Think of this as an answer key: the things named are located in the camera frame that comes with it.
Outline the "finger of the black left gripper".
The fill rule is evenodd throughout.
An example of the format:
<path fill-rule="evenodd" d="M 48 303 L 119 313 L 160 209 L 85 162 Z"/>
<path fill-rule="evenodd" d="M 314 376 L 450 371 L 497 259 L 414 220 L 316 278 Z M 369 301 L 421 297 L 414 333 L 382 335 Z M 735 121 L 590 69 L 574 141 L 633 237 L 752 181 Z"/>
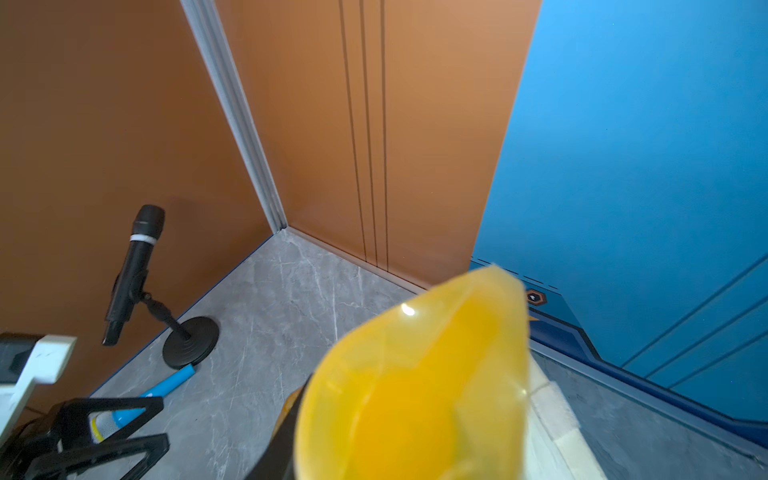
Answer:
<path fill-rule="evenodd" d="M 100 444 L 39 456 L 31 461 L 23 478 L 65 479 L 69 474 L 81 473 L 122 458 L 142 455 L 142 458 L 122 476 L 122 479 L 141 479 L 169 451 L 169 448 L 167 434 L 104 441 Z"/>
<path fill-rule="evenodd" d="M 77 398 L 54 405 L 35 423 L 35 434 L 63 447 L 124 440 L 164 409 L 162 397 Z M 113 426 L 97 435 L 92 421 L 105 414 Z"/>

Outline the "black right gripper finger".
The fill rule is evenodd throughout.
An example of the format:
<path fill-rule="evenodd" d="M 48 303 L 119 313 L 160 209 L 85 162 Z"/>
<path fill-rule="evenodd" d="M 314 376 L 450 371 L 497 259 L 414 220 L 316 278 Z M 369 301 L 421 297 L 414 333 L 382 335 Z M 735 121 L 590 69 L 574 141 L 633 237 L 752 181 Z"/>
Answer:
<path fill-rule="evenodd" d="M 294 443 L 304 391 L 311 377 L 285 400 L 270 441 L 246 480 L 295 480 Z"/>

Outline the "large orange dish soap bottle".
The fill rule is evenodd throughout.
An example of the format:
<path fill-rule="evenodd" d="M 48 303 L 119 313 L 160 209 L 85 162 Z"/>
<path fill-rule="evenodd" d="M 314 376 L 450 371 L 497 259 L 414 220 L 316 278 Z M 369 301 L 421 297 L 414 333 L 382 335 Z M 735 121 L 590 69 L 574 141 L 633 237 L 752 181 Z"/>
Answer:
<path fill-rule="evenodd" d="M 487 266 L 346 334 L 303 389 L 299 479 L 518 479 L 529 314 L 522 283 Z"/>

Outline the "starry night canvas tote bag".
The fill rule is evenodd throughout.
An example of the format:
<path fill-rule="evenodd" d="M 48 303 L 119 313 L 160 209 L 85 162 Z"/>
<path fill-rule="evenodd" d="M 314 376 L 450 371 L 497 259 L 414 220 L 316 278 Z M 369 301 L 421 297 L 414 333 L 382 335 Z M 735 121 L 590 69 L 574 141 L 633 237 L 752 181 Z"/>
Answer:
<path fill-rule="evenodd" d="M 522 477 L 604 480 L 606 475 L 584 439 L 568 401 L 535 359 L 530 360 L 528 398 Z"/>

